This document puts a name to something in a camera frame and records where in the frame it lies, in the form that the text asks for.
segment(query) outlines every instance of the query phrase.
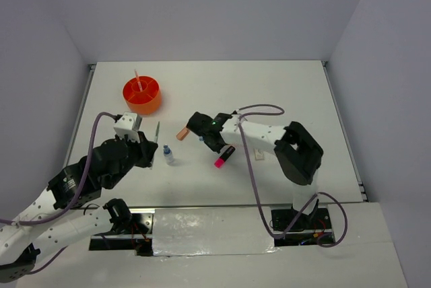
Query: cable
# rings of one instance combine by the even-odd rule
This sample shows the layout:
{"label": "cable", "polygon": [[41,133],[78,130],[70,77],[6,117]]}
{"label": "cable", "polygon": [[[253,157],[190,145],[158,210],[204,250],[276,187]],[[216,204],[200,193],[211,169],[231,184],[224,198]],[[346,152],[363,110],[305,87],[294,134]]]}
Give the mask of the cable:
{"label": "cable", "polygon": [[110,250],[110,244],[106,236],[104,236],[103,234],[96,234],[96,236],[100,236],[105,243],[105,246],[108,248],[108,250]]}
{"label": "cable", "polygon": [[54,262],[55,259],[57,259],[57,257],[64,251],[66,250],[66,246],[64,248],[61,248],[47,263],[45,263],[43,266],[41,266],[39,269],[35,270],[35,271],[30,271],[27,275],[34,275],[36,273],[39,273],[40,271],[42,271],[43,269],[45,269],[47,266],[49,266],[51,263]]}
{"label": "cable", "polygon": [[135,228],[143,236],[145,242],[149,242],[149,240],[147,239],[147,236],[144,233],[142,233],[142,231],[139,229],[136,223],[135,223]]}
{"label": "cable", "polygon": [[[92,154],[93,154],[94,138],[96,137],[97,126],[98,126],[100,118],[102,118],[102,116],[104,116],[104,115],[109,116],[110,118],[113,118],[114,120],[117,118],[117,116],[115,116],[111,113],[107,113],[107,112],[101,112],[97,115],[97,117],[94,121],[94,124],[93,124],[92,133],[90,136],[90,144],[88,145],[88,154],[87,154],[86,165],[85,165],[84,170],[82,172],[82,177],[81,177],[81,180],[79,181],[78,188],[77,188],[75,195],[73,196],[72,200],[70,201],[70,203],[64,209],[62,209],[60,212],[58,212],[57,214],[51,215],[50,217],[47,217],[46,219],[41,219],[38,221],[20,221],[20,222],[18,222],[20,225],[27,225],[27,226],[39,225],[39,224],[45,224],[45,223],[54,221],[55,219],[58,219],[59,217],[66,214],[76,204],[76,202],[78,201],[79,196],[81,194],[81,191],[84,188],[84,184],[86,183],[86,180],[87,180],[88,170],[90,169],[90,164],[92,161]],[[11,225],[12,223],[15,223],[15,221],[10,221],[8,219],[0,219],[0,223]]]}
{"label": "cable", "polygon": [[88,205],[84,208],[84,215],[86,214],[86,211],[88,210],[88,207],[90,207],[90,206],[92,206],[92,205],[97,206],[97,208],[99,208],[99,207],[100,207],[100,206],[99,206],[99,205],[97,205],[97,204],[90,203],[90,204],[88,204]]}
{"label": "cable", "polygon": [[334,197],[332,197],[330,194],[327,194],[326,192],[317,192],[316,194],[312,195],[311,198],[305,203],[305,205],[301,208],[301,210],[299,210],[299,212],[295,215],[293,220],[290,222],[290,224],[287,226],[287,228],[282,233],[275,234],[269,228],[268,223],[267,223],[266,218],[265,218],[265,215],[263,214],[261,199],[259,198],[259,192],[257,190],[255,174],[253,173],[253,167],[251,164],[250,154],[248,153],[248,146],[247,146],[247,142],[246,142],[246,137],[245,137],[244,129],[242,128],[242,119],[246,116],[251,116],[251,115],[265,115],[265,116],[282,115],[282,114],[284,114],[284,109],[280,108],[279,106],[273,105],[273,104],[254,104],[254,105],[245,106],[243,108],[240,108],[239,110],[241,111],[241,110],[246,110],[248,108],[256,108],[256,107],[269,107],[269,108],[275,108],[275,109],[279,110],[279,112],[247,112],[244,114],[240,114],[239,121],[238,121],[238,128],[240,130],[242,144],[244,145],[245,158],[247,160],[247,167],[248,167],[248,172],[250,174],[251,186],[253,187],[253,192],[254,192],[255,198],[256,198],[256,205],[257,205],[257,208],[259,210],[259,214],[261,216],[263,225],[265,226],[265,229],[267,230],[268,234],[271,237],[273,237],[274,239],[283,239],[286,236],[286,234],[290,231],[290,229],[293,227],[293,225],[296,223],[296,221],[299,219],[302,212],[304,212],[305,209],[309,206],[309,204],[311,204],[311,202],[313,202],[318,197],[318,194],[321,194],[321,195],[329,197],[341,209],[341,212],[343,213],[343,216],[344,216],[344,230],[343,230],[341,237],[338,239],[338,241],[336,241],[332,244],[321,244],[320,240],[323,237],[331,235],[330,233],[325,233],[325,234],[323,234],[317,238],[317,244],[319,246],[324,247],[324,248],[330,248],[330,247],[333,247],[333,246],[340,244],[341,241],[343,241],[343,239],[347,233],[347,215],[345,214],[344,208],[341,206],[341,204]]}
{"label": "cable", "polygon": [[326,230],[326,224],[325,224],[325,222],[322,221],[321,219],[318,219],[317,221],[321,222],[321,224],[323,225],[323,230],[322,230],[321,233],[325,232],[325,230]]}

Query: small bottle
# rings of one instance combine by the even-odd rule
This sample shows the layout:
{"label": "small bottle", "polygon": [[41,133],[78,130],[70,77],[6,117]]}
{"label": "small bottle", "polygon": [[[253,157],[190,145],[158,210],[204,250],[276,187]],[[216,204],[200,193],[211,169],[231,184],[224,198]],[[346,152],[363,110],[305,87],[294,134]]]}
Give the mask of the small bottle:
{"label": "small bottle", "polygon": [[163,156],[168,165],[172,165],[174,163],[174,155],[168,145],[163,146]]}

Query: white tabletop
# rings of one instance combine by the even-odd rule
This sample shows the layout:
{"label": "white tabletop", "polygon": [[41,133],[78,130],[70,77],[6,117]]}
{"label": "white tabletop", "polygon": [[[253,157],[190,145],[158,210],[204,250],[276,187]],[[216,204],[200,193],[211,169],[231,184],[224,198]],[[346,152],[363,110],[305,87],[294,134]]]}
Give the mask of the white tabletop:
{"label": "white tabletop", "polygon": [[[140,257],[131,251],[88,251],[87,238],[68,247],[37,275],[18,280],[17,288],[406,288],[380,206],[344,206],[349,231],[334,248],[291,246],[253,255]],[[341,213],[332,205],[329,214],[338,238],[343,226]]]}
{"label": "white tabletop", "polygon": [[[155,78],[162,92],[162,106],[153,115],[144,117],[141,130],[153,140],[160,121],[158,143],[169,144],[176,165],[168,166],[159,149],[152,170],[133,168],[114,190],[104,190],[102,198],[95,203],[117,197],[131,207],[255,204],[241,147],[218,170],[213,166],[217,154],[194,134],[184,141],[176,140],[175,136],[195,111],[215,116],[256,103],[277,104],[286,113],[277,117],[252,117],[251,121],[287,126],[295,120],[319,142],[325,152],[317,180],[319,190],[332,194],[341,202],[362,201],[320,61],[98,63],[70,164],[86,155],[97,113],[128,111],[122,89],[134,76],[134,69],[140,75]],[[104,118],[99,125],[95,145],[114,136],[111,120]],[[254,161],[253,165],[263,203],[292,202],[291,182],[283,175],[274,156],[265,154],[265,160]]]}

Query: orange bowl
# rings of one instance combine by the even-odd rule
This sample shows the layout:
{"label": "orange bowl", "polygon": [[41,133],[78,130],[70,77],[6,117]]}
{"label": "orange bowl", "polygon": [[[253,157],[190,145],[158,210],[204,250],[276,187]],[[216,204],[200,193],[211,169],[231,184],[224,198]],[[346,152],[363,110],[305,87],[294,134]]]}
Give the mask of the orange bowl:
{"label": "orange bowl", "polygon": [[123,97],[130,110],[142,115],[154,113],[162,103],[162,95],[158,82],[148,76],[139,76],[142,90],[136,78],[132,78],[124,85]]}

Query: white wall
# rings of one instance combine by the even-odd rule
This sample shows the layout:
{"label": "white wall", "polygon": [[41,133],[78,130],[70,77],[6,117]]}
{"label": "white wall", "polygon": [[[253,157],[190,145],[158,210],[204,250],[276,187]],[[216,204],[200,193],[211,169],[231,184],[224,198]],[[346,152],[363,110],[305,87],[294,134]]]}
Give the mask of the white wall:
{"label": "white wall", "polygon": [[328,59],[359,0],[53,0],[89,63]]}
{"label": "white wall", "polygon": [[0,217],[62,168],[87,67],[46,0],[0,0]]}
{"label": "white wall", "polygon": [[361,176],[415,288],[431,282],[430,23],[430,0],[361,0],[329,61]]}

